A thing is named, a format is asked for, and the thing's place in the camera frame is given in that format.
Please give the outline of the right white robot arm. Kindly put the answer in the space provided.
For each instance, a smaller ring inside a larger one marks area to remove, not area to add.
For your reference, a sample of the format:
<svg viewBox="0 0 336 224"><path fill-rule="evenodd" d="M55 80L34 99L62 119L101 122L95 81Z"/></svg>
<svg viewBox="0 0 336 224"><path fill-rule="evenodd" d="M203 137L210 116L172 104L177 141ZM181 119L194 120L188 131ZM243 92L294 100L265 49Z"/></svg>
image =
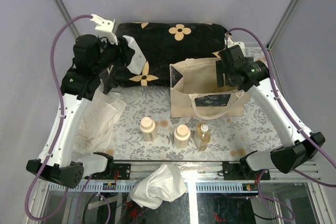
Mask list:
<svg viewBox="0 0 336 224"><path fill-rule="evenodd" d="M266 151L254 151L241 158L240 175L251 179L262 169L278 169L289 173L312 159L317 148L325 143L322 133L313 133L283 99L269 69L262 61L245 57L239 45L219 52L216 61L217 85L228 85L249 94L262 108L274 126L281 146Z"/></svg>

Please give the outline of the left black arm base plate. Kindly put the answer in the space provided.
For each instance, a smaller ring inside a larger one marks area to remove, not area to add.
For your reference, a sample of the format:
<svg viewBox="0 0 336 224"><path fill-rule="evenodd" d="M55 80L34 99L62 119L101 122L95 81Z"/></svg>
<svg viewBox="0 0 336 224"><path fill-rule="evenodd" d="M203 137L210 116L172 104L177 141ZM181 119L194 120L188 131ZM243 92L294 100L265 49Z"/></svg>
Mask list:
<svg viewBox="0 0 336 224"><path fill-rule="evenodd" d="M131 164L114 163L107 167L107 171L103 175L103 179L112 180L129 180L131 174Z"/></svg>

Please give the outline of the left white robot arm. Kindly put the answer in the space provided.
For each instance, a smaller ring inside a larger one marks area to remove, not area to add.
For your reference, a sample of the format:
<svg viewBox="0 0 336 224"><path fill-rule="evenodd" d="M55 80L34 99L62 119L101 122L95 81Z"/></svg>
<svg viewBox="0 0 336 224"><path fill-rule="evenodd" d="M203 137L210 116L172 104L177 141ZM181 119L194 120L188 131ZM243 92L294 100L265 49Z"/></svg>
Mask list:
<svg viewBox="0 0 336 224"><path fill-rule="evenodd" d="M79 36L73 46L72 65L60 86L60 105L51 133L37 159L27 162L26 170L48 182L75 188L88 176L109 179L114 177L113 157L94 152L74 162L73 144L83 118L101 81L100 75L116 64L134 64L133 56L140 52L134 38L122 36L117 45L103 42L87 34Z"/></svg>

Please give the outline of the beige canvas tote bag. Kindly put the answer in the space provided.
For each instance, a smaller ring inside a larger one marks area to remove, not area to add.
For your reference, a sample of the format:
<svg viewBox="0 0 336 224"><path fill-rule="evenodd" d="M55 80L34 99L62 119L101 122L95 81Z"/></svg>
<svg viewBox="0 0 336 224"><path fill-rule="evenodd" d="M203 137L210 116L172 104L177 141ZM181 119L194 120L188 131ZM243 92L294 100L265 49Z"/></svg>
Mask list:
<svg viewBox="0 0 336 224"><path fill-rule="evenodd" d="M251 95L236 87L217 86L218 58L186 59L170 65L171 117L213 120L242 116Z"/></svg>

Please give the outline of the clear amber liquid bottle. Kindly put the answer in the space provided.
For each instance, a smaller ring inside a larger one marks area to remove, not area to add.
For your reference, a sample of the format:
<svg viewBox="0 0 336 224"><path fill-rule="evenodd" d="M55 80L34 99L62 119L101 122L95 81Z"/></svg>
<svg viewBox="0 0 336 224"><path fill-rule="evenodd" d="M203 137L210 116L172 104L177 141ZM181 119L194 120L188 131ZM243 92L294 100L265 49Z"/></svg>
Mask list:
<svg viewBox="0 0 336 224"><path fill-rule="evenodd" d="M201 122L196 126L194 134L194 142L199 151L204 151L211 140L211 132L209 126Z"/></svg>

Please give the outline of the beige bottle wooden cap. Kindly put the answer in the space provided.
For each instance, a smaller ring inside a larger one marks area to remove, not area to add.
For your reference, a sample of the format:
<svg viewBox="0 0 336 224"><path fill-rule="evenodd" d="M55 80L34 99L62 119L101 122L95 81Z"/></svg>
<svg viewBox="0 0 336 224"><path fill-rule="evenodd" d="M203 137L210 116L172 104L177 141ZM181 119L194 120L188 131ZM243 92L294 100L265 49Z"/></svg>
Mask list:
<svg viewBox="0 0 336 224"><path fill-rule="evenodd" d="M191 131L185 124L179 125L174 130L174 145L178 149L184 149L188 146Z"/></svg>
<svg viewBox="0 0 336 224"><path fill-rule="evenodd" d="M158 136L156 123L150 117L143 117L141 119L140 130L145 141L153 142Z"/></svg>

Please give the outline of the white square bottle black cap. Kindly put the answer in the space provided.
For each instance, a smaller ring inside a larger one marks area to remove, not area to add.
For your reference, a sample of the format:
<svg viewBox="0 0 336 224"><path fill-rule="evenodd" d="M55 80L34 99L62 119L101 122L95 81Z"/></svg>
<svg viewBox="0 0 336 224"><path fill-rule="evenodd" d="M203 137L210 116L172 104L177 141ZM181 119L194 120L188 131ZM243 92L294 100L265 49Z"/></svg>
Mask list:
<svg viewBox="0 0 336 224"><path fill-rule="evenodd" d="M127 69L133 74L141 74L146 63L146 57L133 37L127 35L122 37L126 43L125 56L127 59Z"/></svg>

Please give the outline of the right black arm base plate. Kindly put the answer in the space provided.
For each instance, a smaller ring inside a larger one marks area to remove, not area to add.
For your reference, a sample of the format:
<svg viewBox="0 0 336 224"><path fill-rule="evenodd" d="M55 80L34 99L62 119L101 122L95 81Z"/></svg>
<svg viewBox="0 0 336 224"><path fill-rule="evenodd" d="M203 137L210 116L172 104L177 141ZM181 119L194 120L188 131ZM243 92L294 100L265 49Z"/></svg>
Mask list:
<svg viewBox="0 0 336 224"><path fill-rule="evenodd" d="M253 171L246 164L240 162L222 162L223 178L225 180L254 180L256 181L262 170Z"/></svg>

